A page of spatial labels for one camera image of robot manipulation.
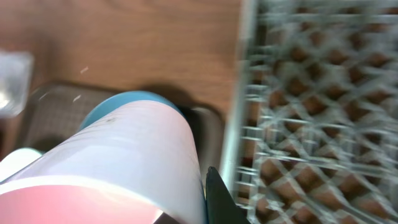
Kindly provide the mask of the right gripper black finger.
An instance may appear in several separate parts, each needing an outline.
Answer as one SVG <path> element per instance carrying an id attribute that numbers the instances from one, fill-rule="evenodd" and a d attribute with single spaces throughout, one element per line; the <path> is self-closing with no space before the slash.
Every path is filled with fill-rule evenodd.
<path id="1" fill-rule="evenodd" d="M 249 224 L 215 167 L 208 168 L 205 190 L 209 224 Z"/>

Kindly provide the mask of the pink white paper cup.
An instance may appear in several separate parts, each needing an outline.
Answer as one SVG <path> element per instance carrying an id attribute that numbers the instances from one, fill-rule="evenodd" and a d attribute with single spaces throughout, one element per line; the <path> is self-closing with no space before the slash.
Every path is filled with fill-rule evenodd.
<path id="1" fill-rule="evenodd" d="M 206 223 L 191 129 L 156 101 L 125 104 L 1 184 L 2 223 Z"/>

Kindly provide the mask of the dark blue plate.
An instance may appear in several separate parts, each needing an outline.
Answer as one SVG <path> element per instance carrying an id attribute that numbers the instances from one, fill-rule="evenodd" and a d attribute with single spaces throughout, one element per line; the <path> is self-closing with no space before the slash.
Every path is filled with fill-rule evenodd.
<path id="1" fill-rule="evenodd" d="M 165 104 L 175 109 L 183 116 L 183 113 L 179 110 L 179 108 L 163 96 L 149 91 L 126 91 L 118 93 L 104 100 L 94 109 L 92 109 L 80 124 L 79 130 L 81 131 L 82 129 L 87 128 L 89 125 L 95 123 L 97 120 L 101 119 L 102 117 L 106 116 L 110 112 L 118 109 L 125 104 L 142 100 L 156 101 Z"/>

